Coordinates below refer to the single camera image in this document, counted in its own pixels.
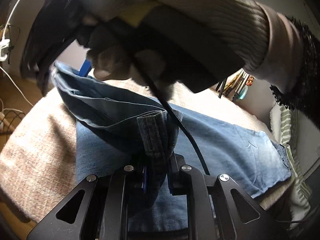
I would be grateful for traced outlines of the black sleeved right forearm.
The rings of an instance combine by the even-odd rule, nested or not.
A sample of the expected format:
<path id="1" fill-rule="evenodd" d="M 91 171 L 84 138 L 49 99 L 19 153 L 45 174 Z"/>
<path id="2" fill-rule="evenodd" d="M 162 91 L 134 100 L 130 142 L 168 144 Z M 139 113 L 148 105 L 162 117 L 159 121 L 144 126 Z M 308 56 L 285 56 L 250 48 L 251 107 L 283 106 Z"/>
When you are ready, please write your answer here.
<path id="1" fill-rule="evenodd" d="M 270 89 L 275 100 L 290 110 L 303 112 L 319 127 L 319 39 L 310 28 L 295 19 L 287 18 L 298 30 L 302 39 L 303 53 L 298 76 L 290 92 L 283 94 L 276 86 Z"/>

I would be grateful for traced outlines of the right hand in knit glove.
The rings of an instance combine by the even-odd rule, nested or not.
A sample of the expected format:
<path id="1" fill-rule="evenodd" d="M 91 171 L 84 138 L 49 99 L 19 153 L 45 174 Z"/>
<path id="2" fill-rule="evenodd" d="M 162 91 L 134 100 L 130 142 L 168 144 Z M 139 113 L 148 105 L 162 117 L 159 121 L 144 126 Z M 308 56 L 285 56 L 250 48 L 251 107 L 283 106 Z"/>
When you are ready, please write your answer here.
<path id="1" fill-rule="evenodd" d="M 87 58 L 98 80 L 153 82 L 166 99 L 174 83 L 201 92 L 239 69 L 293 91 L 303 40 L 284 15 L 255 0 L 80 0 L 104 28 Z"/>

